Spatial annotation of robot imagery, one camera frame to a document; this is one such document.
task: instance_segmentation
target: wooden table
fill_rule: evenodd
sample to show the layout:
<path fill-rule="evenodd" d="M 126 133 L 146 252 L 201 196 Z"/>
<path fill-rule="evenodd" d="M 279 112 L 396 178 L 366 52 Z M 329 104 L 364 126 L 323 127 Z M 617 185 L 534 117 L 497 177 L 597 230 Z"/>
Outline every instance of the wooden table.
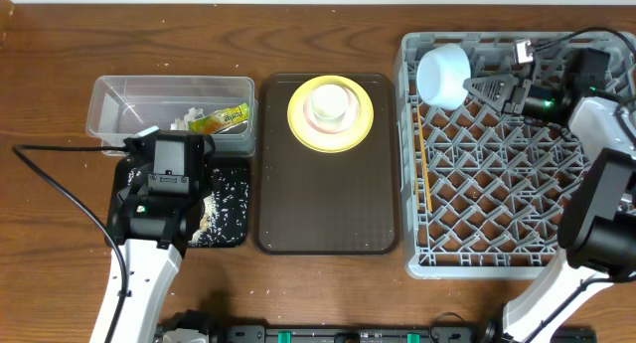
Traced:
<path fill-rule="evenodd" d="M 85 342 L 110 252 L 93 224 L 10 153 L 15 143 L 96 145 L 84 130 L 102 75 L 381 73 L 415 31 L 636 33 L 634 7 L 26 6 L 0 50 L 0 341 Z M 32 153 L 102 218 L 116 159 Z M 188 251 L 162 318 L 188 308 L 272 325 L 422 326 L 454 311 L 484 321 L 526 281 L 421 281 L 384 257 L 270 257 L 248 242 Z M 600 340 L 636 340 L 635 286 L 600 293 L 568 321 Z"/>

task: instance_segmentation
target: black tray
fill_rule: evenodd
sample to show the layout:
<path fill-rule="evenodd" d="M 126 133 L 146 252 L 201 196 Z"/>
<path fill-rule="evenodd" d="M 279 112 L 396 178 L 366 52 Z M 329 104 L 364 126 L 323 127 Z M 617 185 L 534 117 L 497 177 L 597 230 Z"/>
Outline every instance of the black tray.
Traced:
<path fill-rule="evenodd" d="M 134 161 L 125 161 L 117 166 L 112 195 L 130 184 L 138 173 Z M 212 188 L 217 212 L 215 225 L 202 233 L 189 248 L 234 248 L 241 245 L 247 236 L 247 208 L 249 208 L 249 163 L 242 158 L 214 158 L 211 165 Z"/>
<path fill-rule="evenodd" d="M 393 85 L 381 75 L 341 75 L 369 94 L 374 123 L 356 147 L 326 154 L 300 143 L 287 122 L 292 94 L 317 76 L 275 75 L 262 91 L 254 241 L 268 254 L 386 254 L 400 223 Z"/>

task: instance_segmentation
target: clear plastic container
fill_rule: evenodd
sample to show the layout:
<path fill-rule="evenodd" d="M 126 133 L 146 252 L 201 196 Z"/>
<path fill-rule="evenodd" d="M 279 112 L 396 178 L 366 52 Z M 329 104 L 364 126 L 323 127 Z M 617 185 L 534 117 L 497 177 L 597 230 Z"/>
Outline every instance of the clear plastic container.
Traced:
<path fill-rule="evenodd" d="M 247 122 L 212 136 L 218 155 L 251 156 L 257 102 L 254 82 L 245 77 L 100 77 L 92 90 L 86 133 L 100 138 L 104 146 L 122 146 L 123 139 L 153 125 L 169 130 L 190 108 L 201 108 L 208 115 L 243 103 L 249 105 Z"/>

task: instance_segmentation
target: gray dish rack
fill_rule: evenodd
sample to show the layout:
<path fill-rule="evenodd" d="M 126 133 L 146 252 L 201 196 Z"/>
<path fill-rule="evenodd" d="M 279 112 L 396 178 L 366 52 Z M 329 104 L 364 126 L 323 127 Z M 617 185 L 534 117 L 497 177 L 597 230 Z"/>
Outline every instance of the gray dish rack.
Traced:
<path fill-rule="evenodd" d="M 607 33 L 587 33 L 562 43 L 546 51 L 534 67 L 515 65 L 515 40 L 566 34 L 412 33 L 402 38 L 394 80 L 404 264 L 412 277 L 536 277 L 557 250 L 563 206 L 589 167 L 575 139 L 526 125 L 521 117 L 501 114 L 470 94 L 454 111 L 423 103 L 414 84 L 422 55 L 456 43 L 468 55 L 472 77 L 512 72 L 555 86 L 569 51 L 592 47 L 611 55 L 606 90 L 625 97 L 634 94 L 630 74 L 635 60 L 620 39 Z M 624 35 L 636 42 L 632 34 Z M 432 212 L 426 210 L 421 130 Z"/>

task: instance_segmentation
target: brown tray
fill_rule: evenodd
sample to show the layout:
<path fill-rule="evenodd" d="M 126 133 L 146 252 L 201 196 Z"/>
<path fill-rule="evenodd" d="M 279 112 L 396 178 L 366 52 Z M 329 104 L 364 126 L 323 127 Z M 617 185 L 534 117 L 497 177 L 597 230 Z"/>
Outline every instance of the brown tray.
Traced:
<path fill-rule="evenodd" d="M 287 122 L 289 99 L 317 76 L 275 75 L 262 91 L 254 241 L 273 255 L 386 254 L 401 222 L 393 85 L 381 75 L 340 75 L 369 94 L 374 123 L 356 147 L 326 154 L 300 143 Z"/>

